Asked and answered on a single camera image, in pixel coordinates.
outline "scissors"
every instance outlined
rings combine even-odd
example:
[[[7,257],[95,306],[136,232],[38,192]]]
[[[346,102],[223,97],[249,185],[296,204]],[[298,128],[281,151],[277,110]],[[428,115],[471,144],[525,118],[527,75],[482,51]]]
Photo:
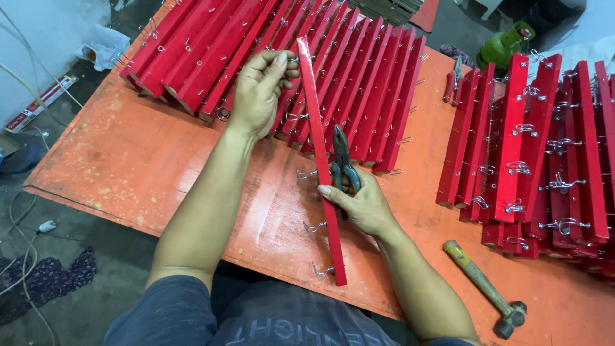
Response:
[[[442,100],[448,102],[453,107],[459,105],[459,99],[461,98],[461,56],[457,57],[455,62],[455,68],[451,73],[446,76],[446,89],[444,90],[444,98]],[[451,94],[454,93],[454,99],[451,99]]]
[[[336,125],[333,131],[333,154],[335,155],[335,162],[331,165],[333,186],[341,190],[342,178],[346,176],[350,180],[352,192],[357,193],[361,189],[361,180],[357,171],[350,163],[348,139],[339,125]],[[343,220],[348,220],[348,214],[343,209],[341,210],[341,215]]]

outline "white wall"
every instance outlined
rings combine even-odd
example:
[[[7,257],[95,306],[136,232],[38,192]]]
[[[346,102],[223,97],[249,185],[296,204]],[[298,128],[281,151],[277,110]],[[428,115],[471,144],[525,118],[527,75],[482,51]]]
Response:
[[[111,16],[108,0],[10,0],[0,1],[0,7],[56,78],[66,73],[74,62],[73,52],[81,45],[82,35],[94,24],[107,25]],[[38,88],[39,94],[53,83],[30,57],[21,37],[2,13],[0,62]],[[19,82],[0,70],[0,126],[4,127],[33,100]]]
[[[615,0],[587,0],[587,8],[580,17],[565,20],[548,32],[541,50],[555,50],[577,44],[597,42],[615,34]]]

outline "person's left hand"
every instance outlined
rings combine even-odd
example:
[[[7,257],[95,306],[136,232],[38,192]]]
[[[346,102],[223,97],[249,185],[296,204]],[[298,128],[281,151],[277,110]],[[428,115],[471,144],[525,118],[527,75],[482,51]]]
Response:
[[[292,89],[289,79],[299,77],[299,64],[287,61],[295,57],[290,50],[262,50],[245,64],[237,76],[227,128],[257,140],[269,134],[282,89]]]

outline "orange workbench surface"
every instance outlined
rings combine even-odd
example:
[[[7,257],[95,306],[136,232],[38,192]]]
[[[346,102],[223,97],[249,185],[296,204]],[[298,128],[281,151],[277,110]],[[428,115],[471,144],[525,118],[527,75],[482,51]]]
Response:
[[[157,14],[162,18],[165,9]],[[128,56],[140,46],[138,39]],[[468,306],[487,345],[609,345],[615,325],[615,290],[551,260],[511,260],[480,244],[481,227],[458,221],[459,212],[435,204],[454,108],[441,101],[452,59],[426,49],[402,145],[399,175],[378,182],[402,227]],[[103,81],[24,184],[30,193],[160,236],[199,175],[219,132],[151,97],[138,98],[118,76]],[[340,220],[348,285],[315,276],[331,266],[316,179],[295,169],[315,162],[276,140],[254,149],[244,198],[224,260],[367,310],[402,319],[391,280],[375,242]],[[511,340],[491,328],[499,312],[442,251],[456,239],[507,300],[529,310]]]

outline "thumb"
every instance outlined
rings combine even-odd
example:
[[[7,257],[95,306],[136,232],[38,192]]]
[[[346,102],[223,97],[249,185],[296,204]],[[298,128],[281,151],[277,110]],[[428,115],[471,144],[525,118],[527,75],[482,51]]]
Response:
[[[286,50],[280,51],[280,54],[276,56],[271,65],[267,67],[264,72],[264,77],[260,82],[261,88],[267,93],[272,92],[276,87],[280,79],[284,77],[286,73],[287,62]]]
[[[328,185],[318,185],[318,192],[345,211],[349,212],[349,209],[352,209],[352,202],[354,200],[343,191]]]

